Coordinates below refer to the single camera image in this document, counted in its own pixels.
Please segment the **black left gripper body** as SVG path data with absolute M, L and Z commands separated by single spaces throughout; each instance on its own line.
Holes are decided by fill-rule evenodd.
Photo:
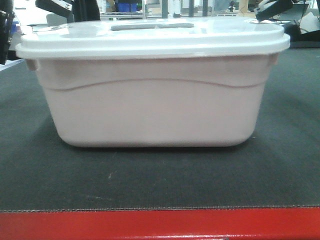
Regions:
M 72 12 L 71 0 L 36 0 L 35 6 L 62 17 L 68 17 Z

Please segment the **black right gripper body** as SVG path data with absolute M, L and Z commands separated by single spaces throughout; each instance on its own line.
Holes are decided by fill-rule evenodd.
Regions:
M 254 9 L 254 14 L 258 21 L 264 21 L 292 7 L 293 2 L 291 0 L 262 0 Z

